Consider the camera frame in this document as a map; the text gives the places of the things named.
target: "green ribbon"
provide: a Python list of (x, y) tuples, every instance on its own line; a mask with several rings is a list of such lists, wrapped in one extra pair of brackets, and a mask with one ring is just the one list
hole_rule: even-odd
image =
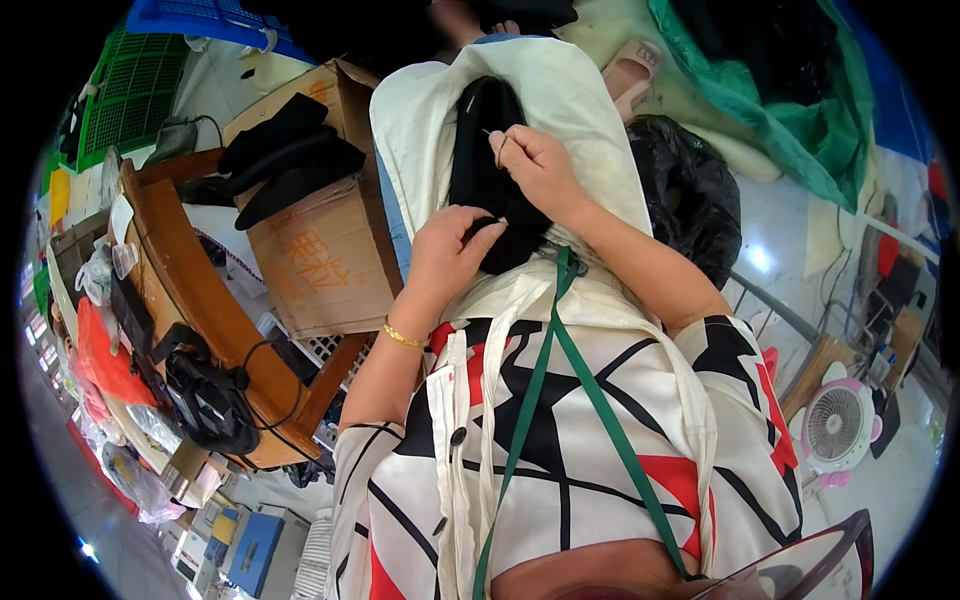
[[(496, 510), (499, 513), (500, 505), (503, 503), (503, 497), (507, 493), (507, 486), (510, 485), (510, 480), (514, 476), (516, 463), (520, 458), (520, 450), (523, 448), (527, 434), (530, 432), (530, 423), (533, 420), (534, 410), (537, 408), (537, 402), (540, 399), (543, 379), (546, 377), (546, 365), (550, 359), (550, 349), (553, 346), (553, 338), (556, 336), (558, 342), (560, 342), (560, 347), (564, 350), (564, 354), (566, 354), (566, 358), (570, 362), (570, 366), (573, 367), (574, 372), (577, 373), (580, 384), (587, 392), (587, 396), (593, 404), (593, 409), (596, 411), (597, 417), (600, 418), (604, 428), (607, 430), (607, 435), (610, 437), (616, 453), (620, 456), (620, 462), (623, 463), (623, 466), (630, 474), (630, 478), (634, 482), (640, 499), (646, 504), (647, 512), (657, 527), (663, 545), (666, 546), (667, 553), (670, 555), (673, 563), (680, 570), (681, 575), (683, 575), (686, 581), (703, 579), (703, 575), (690, 575), (687, 573), (684, 561), (680, 556), (680, 548), (677, 546), (677, 541), (673, 537), (673, 530), (670, 528), (670, 523), (666, 519), (666, 513), (663, 511), (660, 501), (657, 500), (653, 486), (650, 485), (650, 480), (647, 478), (643, 466), (636, 457), (634, 449), (630, 446), (630, 440), (627, 439), (627, 434), (623, 432), (623, 427), (620, 426), (620, 421), (617, 420), (616, 415), (613, 413), (613, 409), (607, 402), (607, 398), (600, 389), (600, 385), (593, 377), (593, 373), (590, 371), (584, 358), (580, 355), (573, 340), (570, 339), (569, 333), (566, 332), (566, 327), (564, 327), (564, 324), (560, 321), (560, 314), (557, 312), (557, 302), (559, 302), (567, 290), (570, 289), (573, 278), (577, 275), (577, 267), (578, 262), (573, 252), (569, 247), (563, 247), (557, 256), (557, 293), (554, 295), (553, 308), (550, 311), (550, 324), (547, 326), (546, 335), (543, 337), (543, 345), (540, 347), (537, 365), (534, 367), (534, 372), (530, 377), (530, 385), (527, 386), (526, 394), (523, 396), (523, 403), (520, 405), (520, 414), (516, 420), (514, 436), (510, 441), (510, 454), (507, 457), (507, 466), (503, 470), (503, 483), (500, 485), (500, 497), (496, 503)], [(480, 553), (480, 560), (477, 563), (477, 570), (473, 577), (473, 600), (482, 600), (483, 598), (484, 580), (486, 579), (487, 566), (490, 561), (490, 548), (493, 542), (493, 527), (495, 524), (496, 514), (493, 516), (490, 532), (487, 534), (487, 541), (484, 543), (483, 551)]]

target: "hand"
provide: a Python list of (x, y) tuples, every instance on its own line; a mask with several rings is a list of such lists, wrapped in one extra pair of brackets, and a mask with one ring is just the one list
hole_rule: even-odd
[(424, 322), (432, 326), (446, 305), (460, 294), (480, 268), (480, 261), (487, 255), (506, 223), (488, 225), (464, 244), (464, 235), (473, 222), (480, 217), (490, 217), (483, 208), (474, 206), (447, 206), (430, 217), (414, 236), (410, 258), (410, 272), (397, 303), (397, 308), (409, 306), (424, 318), (412, 324), (409, 334), (399, 324), (391, 325), (405, 336), (418, 336)]
[(594, 204), (573, 175), (570, 154), (553, 135), (514, 125), (506, 133), (492, 132), (490, 145), (497, 166), (505, 167), (527, 200), (554, 223), (571, 228)]

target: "wooden table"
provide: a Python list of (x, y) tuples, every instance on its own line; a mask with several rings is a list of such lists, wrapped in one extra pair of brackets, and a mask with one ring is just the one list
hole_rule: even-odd
[[(175, 184), (216, 172), (223, 149), (165, 160), (136, 171), (129, 160), (121, 167), (123, 190), (133, 208), (124, 239), (135, 244), (140, 260), (131, 281), (155, 322), (154, 345), (174, 323), (185, 323), (204, 337), (223, 369), (240, 366), (254, 344), (263, 340), (256, 326), (230, 294), (207, 258), (180, 204)], [(344, 336), (324, 362), (310, 388), (303, 387), (283, 360), (268, 348), (258, 349), (247, 365), (251, 408), (268, 423), (284, 419), (276, 433), (260, 432), (260, 444), (247, 460), (258, 468), (306, 460), (321, 450), (312, 441), (320, 420), (349, 372), (369, 333)], [(163, 374), (163, 364), (157, 365)]]

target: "slipper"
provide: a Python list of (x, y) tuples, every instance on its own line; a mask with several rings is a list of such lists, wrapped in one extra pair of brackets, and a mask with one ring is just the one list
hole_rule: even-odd
[(663, 51), (649, 41), (633, 40), (620, 49), (603, 70), (603, 81), (624, 123), (650, 90), (650, 81), (663, 62)]

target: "woman's left hand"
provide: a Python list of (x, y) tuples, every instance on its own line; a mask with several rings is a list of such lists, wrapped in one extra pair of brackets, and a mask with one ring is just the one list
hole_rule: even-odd
[(410, 272), (402, 292), (405, 300), (439, 317), (467, 287), (480, 261), (507, 228), (505, 222), (488, 225), (464, 244), (464, 235), (473, 222), (490, 216), (475, 206), (453, 205), (435, 212), (414, 236)]

